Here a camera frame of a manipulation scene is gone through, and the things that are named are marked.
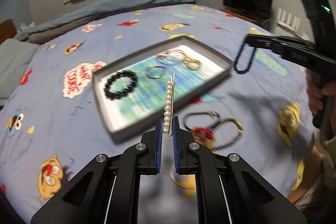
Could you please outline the person's right hand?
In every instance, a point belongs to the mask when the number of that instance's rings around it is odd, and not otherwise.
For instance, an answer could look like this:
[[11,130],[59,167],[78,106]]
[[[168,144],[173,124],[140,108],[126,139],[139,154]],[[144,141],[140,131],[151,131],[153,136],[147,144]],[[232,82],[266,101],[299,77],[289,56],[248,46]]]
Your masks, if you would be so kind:
[[319,89],[313,83],[313,73],[306,70],[307,95],[309,99],[309,108],[313,114],[317,114],[318,110],[323,109],[322,96],[335,96],[335,81],[326,84]]

